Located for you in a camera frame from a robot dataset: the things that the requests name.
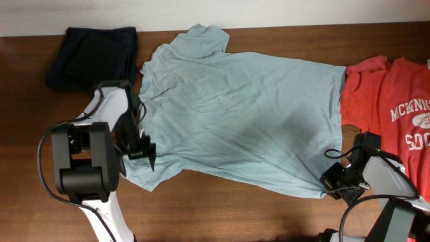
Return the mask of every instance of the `red cloth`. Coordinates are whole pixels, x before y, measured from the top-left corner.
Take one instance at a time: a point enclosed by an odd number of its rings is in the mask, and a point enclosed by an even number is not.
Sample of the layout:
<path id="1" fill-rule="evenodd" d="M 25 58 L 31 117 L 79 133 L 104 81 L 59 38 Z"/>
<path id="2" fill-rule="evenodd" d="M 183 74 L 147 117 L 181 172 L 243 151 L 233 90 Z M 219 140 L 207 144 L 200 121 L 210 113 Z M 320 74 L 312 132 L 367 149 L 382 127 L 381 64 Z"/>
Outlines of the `red cloth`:
<path id="1" fill-rule="evenodd" d="M 377 56 L 347 67 L 342 124 L 382 136 L 406 174 L 430 202 L 430 70 L 404 58 Z"/>

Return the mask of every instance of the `folded black fabric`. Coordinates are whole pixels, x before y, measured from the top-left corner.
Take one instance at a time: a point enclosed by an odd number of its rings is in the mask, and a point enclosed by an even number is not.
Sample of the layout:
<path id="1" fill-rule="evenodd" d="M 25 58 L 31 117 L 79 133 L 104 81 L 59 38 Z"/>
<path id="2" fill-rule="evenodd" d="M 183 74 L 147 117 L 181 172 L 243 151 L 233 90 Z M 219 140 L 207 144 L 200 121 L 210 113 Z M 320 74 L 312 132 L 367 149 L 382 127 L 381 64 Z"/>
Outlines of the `folded black fabric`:
<path id="1" fill-rule="evenodd" d="M 68 28 L 60 52 L 46 74 L 46 85 L 59 91 L 92 91 L 100 81 L 137 75 L 136 28 Z"/>

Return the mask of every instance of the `wooden surface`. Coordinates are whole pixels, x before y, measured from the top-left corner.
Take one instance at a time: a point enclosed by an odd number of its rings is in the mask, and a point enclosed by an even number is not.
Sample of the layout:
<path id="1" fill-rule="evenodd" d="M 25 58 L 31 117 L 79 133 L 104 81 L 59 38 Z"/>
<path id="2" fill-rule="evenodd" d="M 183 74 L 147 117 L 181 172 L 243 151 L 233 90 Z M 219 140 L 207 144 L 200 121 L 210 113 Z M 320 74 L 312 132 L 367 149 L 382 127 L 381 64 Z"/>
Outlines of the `wooden surface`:
<path id="1" fill-rule="evenodd" d="M 377 54 L 418 63 L 430 58 L 428 22 L 227 32 L 228 52 L 255 51 L 334 65 Z M 139 33 L 138 65 L 178 33 Z M 76 117 L 91 99 L 44 86 L 44 74 L 62 40 L 63 36 L 0 38 L 0 241 L 96 241 L 78 208 L 48 197 L 36 168 L 36 145 L 44 131 Z M 343 131 L 347 149 L 357 129 Z M 50 145 L 42 157 L 54 189 Z M 316 235 L 326 228 L 338 229 L 347 207 L 342 200 L 294 198 L 193 171 L 181 172 L 152 193 L 121 179 L 118 200 L 138 241 L 269 241 Z M 375 201 L 355 208 L 347 233 L 366 235 L 379 211 Z"/>

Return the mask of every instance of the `light blue fabric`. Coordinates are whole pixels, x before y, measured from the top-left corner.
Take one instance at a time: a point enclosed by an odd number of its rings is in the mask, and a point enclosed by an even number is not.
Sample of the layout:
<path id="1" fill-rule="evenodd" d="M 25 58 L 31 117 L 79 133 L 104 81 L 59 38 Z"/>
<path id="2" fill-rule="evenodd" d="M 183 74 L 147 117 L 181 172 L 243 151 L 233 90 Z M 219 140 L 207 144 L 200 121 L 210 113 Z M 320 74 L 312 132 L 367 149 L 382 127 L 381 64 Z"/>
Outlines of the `light blue fabric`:
<path id="1" fill-rule="evenodd" d="M 127 179 L 152 191 L 182 169 L 286 195 L 322 198 L 322 172 L 341 149 L 345 67 L 244 52 L 225 53 L 229 35 L 196 25 L 144 63 L 140 128 L 157 144 L 125 159 Z"/>

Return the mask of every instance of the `wall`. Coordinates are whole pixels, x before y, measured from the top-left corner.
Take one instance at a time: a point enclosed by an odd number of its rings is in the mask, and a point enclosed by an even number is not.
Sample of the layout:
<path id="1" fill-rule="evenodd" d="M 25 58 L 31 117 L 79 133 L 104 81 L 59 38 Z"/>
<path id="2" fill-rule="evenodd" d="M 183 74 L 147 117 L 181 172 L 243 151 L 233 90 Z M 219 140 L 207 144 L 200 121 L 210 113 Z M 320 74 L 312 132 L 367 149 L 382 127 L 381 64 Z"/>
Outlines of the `wall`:
<path id="1" fill-rule="evenodd" d="M 430 20 L 430 0 L 3 0 L 0 35 L 63 34 L 67 27 L 138 31 Z"/>

